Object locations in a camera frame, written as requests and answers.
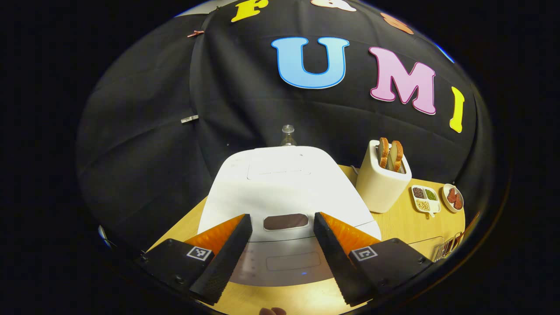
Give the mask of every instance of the bread slice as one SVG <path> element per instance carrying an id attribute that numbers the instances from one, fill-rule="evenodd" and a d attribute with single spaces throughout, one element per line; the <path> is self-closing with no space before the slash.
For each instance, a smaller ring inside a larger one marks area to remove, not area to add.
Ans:
<path id="1" fill-rule="evenodd" d="M 381 154 L 381 157 L 379 157 L 379 166 L 384 169 L 387 167 L 387 157 L 389 156 L 389 142 L 387 138 L 379 138 L 378 153 Z"/>
<path id="2" fill-rule="evenodd" d="M 393 171 L 398 172 L 400 169 L 400 162 L 403 159 L 403 146 L 399 141 L 394 140 L 391 142 L 391 150 L 389 151 L 391 155 L 391 161 L 393 161 Z"/>

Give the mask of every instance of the orange letter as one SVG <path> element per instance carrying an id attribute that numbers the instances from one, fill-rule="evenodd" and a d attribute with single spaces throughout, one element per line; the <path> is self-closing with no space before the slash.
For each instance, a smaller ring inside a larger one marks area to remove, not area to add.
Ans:
<path id="1" fill-rule="evenodd" d="M 382 13 L 381 16 L 383 17 L 383 19 L 385 20 L 385 22 L 389 23 L 389 25 L 396 27 L 397 29 L 409 33 L 409 34 L 414 34 L 414 32 L 408 28 L 407 25 L 405 25 L 404 23 L 402 23 L 401 21 L 395 19 L 394 17 L 387 15 L 385 13 Z"/>
<path id="2" fill-rule="evenodd" d="M 243 20 L 246 17 L 251 17 L 254 15 L 259 14 L 259 10 L 255 10 L 255 7 L 264 8 L 268 5 L 268 0 L 260 0 L 257 3 L 257 0 L 248 0 L 245 2 L 238 3 L 236 5 L 237 15 L 231 19 L 232 22 L 236 22 L 239 20 Z"/>

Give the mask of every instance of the pink letter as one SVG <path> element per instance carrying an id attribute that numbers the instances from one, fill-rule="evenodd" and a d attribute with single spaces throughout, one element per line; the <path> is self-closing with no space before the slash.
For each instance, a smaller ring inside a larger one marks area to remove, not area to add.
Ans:
<path id="1" fill-rule="evenodd" d="M 379 47 L 370 47 L 369 51 L 377 57 L 377 87 L 370 91 L 374 99 L 394 101 L 396 96 L 391 91 L 391 81 L 394 81 L 401 103 L 408 103 L 418 88 L 418 96 L 412 101 L 412 106 L 428 115 L 436 113 L 433 106 L 434 70 L 417 62 L 409 75 L 395 53 Z"/>

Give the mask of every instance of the metal clip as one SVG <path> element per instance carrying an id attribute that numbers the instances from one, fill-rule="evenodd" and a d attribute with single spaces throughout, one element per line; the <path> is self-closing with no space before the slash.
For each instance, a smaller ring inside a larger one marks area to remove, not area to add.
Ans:
<path id="1" fill-rule="evenodd" d="M 181 123 L 184 124 L 184 123 L 186 123 L 186 122 L 190 122 L 190 121 L 193 121 L 193 120 L 195 120 L 195 119 L 198 119 L 198 115 L 194 115 L 194 116 L 190 116 L 190 117 L 187 117 L 187 118 L 183 118 L 183 119 L 181 119 Z"/>
<path id="2" fill-rule="evenodd" d="M 200 34 L 204 34 L 204 31 L 194 31 L 194 33 L 188 35 L 187 37 L 193 37 L 193 36 L 197 36 L 197 35 L 200 35 Z"/>

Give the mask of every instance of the green beans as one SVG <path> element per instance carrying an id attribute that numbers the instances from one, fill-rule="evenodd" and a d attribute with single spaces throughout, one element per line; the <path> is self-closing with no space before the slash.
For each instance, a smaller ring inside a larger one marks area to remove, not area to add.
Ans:
<path id="1" fill-rule="evenodd" d="M 434 195 L 433 192 L 431 192 L 431 191 L 429 191 L 429 190 L 427 190 L 427 189 L 425 189 L 425 190 L 426 190 L 426 196 L 428 196 L 428 199 L 430 199 L 430 200 L 437 200 L 436 195 Z"/>

